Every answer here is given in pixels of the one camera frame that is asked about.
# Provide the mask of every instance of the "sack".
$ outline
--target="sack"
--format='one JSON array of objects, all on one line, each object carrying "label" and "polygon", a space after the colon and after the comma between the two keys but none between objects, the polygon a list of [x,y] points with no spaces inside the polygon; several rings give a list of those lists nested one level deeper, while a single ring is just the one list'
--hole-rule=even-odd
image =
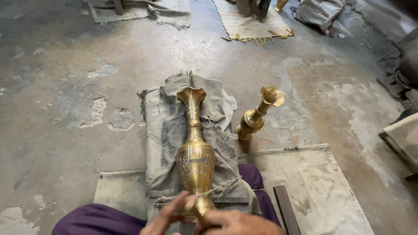
[{"label": "sack", "polygon": [[302,23],[317,25],[329,36],[328,28],[333,18],[340,13],[347,0],[301,0],[295,18]]}]

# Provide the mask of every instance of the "woven mat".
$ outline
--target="woven mat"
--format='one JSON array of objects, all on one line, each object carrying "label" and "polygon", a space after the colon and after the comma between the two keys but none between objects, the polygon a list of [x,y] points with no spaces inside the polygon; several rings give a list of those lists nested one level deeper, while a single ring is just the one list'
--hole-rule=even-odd
[{"label": "woven mat", "polygon": [[222,24],[229,37],[233,40],[253,42],[259,46],[265,45],[266,38],[274,42],[273,37],[287,38],[293,32],[286,25],[273,6],[269,7],[267,17],[260,22],[257,16],[244,17],[238,7],[226,0],[212,0],[221,16]]},{"label": "woven mat", "polygon": [[178,30],[190,27],[191,10],[189,0],[159,0],[157,3],[123,4],[123,15],[116,14],[107,0],[88,0],[95,23],[108,23],[146,17],[155,18],[157,24],[169,24]]}]

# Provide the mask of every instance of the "vase neck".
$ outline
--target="vase neck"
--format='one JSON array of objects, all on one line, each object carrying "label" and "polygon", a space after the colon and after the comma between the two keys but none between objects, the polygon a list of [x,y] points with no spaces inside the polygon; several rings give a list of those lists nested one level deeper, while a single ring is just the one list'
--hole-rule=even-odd
[{"label": "vase neck", "polygon": [[186,106],[186,115],[187,115],[187,123],[186,129],[189,130],[190,128],[197,127],[199,129],[203,128],[202,123],[200,123],[200,100],[196,99],[188,99],[184,102]]},{"label": "vase neck", "polygon": [[187,140],[186,143],[197,143],[202,142],[202,133],[200,127],[190,127],[187,129]]}]

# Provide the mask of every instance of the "stool leg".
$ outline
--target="stool leg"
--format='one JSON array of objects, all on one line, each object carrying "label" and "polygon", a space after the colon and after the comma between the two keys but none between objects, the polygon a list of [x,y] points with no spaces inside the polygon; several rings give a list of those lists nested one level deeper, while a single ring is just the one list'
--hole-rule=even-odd
[{"label": "stool leg", "polygon": [[122,3],[120,0],[113,0],[113,3],[115,4],[116,13],[118,15],[123,15],[123,8]]}]

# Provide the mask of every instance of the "rug fringe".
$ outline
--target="rug fringe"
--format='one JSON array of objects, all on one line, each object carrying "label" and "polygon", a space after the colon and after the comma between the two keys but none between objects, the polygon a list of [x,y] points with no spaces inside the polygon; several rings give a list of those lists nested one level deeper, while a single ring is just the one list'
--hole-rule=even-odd
[{"label": "rug fringe", "polygon": [[227,41],[236,40],[236,41],[241,41],[241,42],[248,43],[248,44],[252,43],[252,44],[255,44],[257,46],[265,46],[266,45],[266,42],[265,42],[266,38],[270,38],[271,43],[274,43],[275,41],[274,41],[273,38],[284,39],[284,38],[287,38],[288,36],[293,36],[294,35],[292,30],[289,29],[289,28],[286,29],[286,33],[285,33],[284,36],[278,35],[273,30],[269,30],[268,32],[271,33],[272,36],[270,36],[270,37],[268,37],[268,36],[259,37],[259,38],[241,38],[241,35],[239,33],[237,33],[234,38],[225,38],[225,37],[221,37],[221,38],[224,39],[224,40],[227,40]]}]

